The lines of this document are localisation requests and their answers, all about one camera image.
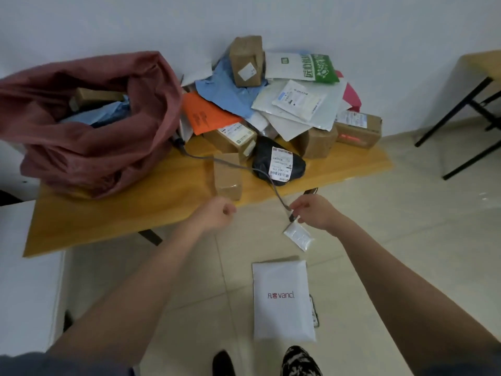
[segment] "person's right arm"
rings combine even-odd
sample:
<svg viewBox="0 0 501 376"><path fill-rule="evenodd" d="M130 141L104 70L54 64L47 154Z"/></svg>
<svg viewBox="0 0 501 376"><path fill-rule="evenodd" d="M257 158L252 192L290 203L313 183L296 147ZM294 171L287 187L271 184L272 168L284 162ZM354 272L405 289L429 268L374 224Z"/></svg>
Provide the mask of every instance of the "person's right arm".
<svg viewBox="0 0 501 376"><path fill-rule="evenodd" d="M291 204L298 222L341 241L369 298L410 369L491 354L498 340L445 294L402 264L319 195Z"/></svg>

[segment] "gray cable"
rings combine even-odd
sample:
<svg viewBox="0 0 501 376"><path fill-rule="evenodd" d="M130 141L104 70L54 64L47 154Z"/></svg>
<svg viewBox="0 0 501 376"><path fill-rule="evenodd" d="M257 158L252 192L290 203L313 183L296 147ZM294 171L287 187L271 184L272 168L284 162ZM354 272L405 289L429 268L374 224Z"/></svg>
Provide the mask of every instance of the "gray cable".
<svg viewBox="0 0 501 376"><path fill-rule="evenodd" d="M191 157L191 158L196 158L196 159L205 159L205 160L210 160L210 161L215 161L215 162L219 162L219 163L224 163L225 165L228 165L228 166L231 166L231 167L236 167L238 169L245 169L245 170L248 170L248 171L258 171L260 172L261 174L264 174L266 176L266 178L268 178L270 180L270 183L273 187L273 190L275 191L275 194L277 195L278 199L280 199L280 203L282 203L282 206L285 207L285 209L287 211L292 211L292 209L285 204L285 202L282 200L282 198L280 197L280 194L277 190L277 187L275 186L275 184L273 183L272 179L270 178L270 176L268 174L266 174L266 171L262 171L260 169L256 169L256 168L251 168L251 167L247 167L247 166L242 166L242 165L237 165L237 164L234 164L232 162L228 162L228 161L225 161L221 158L214 158L214 157L211 157L211 156L197 156L197 155L192 155L192 154L189 154L186 149L184 148L183 145L181 145L179 147L179 151L184 154L185 156L188 156L188 157Z"/></svg>

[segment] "green and white package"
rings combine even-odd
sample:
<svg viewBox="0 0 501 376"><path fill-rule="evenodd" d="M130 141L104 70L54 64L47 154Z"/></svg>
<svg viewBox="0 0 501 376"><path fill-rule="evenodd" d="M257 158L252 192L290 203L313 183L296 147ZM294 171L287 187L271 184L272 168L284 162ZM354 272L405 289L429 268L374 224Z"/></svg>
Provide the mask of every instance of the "green and white package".
<svg viewBox="0 0 501 376"><path fill-rule="evenodd" d="M339 82L327 55L267 51L265 56L266 79L297 79L328 84Z"/></svg>

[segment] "blue package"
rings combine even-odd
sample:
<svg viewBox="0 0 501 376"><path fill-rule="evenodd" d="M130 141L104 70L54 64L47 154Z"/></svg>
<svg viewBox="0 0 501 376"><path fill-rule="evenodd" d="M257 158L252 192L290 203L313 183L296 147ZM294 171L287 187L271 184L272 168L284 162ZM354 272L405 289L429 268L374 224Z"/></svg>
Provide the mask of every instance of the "blue package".
<svg viewBox="0 0 501 376"><path fill-rule="evenodd" d="M245 119L254 113L252 103L266 84L263 80L259 87L237 87L229 56L221 58L211 77L195 82L198 94L205 100Z"/></svg>
<svg viewBox="0 0 501 376"><path fill-rule="evenodd" d="M113 102L101 108L80 112L59 121L60 123L79 122L90 125L93 128L101 128L115 121L125 119L130 116L130 101L124 95L122 102Z"/></svg>

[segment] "hand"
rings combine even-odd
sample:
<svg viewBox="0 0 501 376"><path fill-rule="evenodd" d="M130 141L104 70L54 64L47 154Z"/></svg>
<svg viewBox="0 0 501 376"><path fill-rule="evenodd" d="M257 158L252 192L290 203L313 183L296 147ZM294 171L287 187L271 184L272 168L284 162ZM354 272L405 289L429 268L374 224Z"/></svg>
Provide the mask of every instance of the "hand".
<svg viewBox="0 0 501 376"><path fill-rule="evenodd" d="M215 196L208 202L200 205L193 214L186 219L191 228L206 233L226 227L233 220L236 207L231 200L222 196Z"/></svg>
<svg viewBox="0 0 501 376"><path fill-rule="evenodd" d="M327 199L318 194L304 194L291 203L292 214L298 223L336 235L339 225L348 218L337 211Z"/></svg>

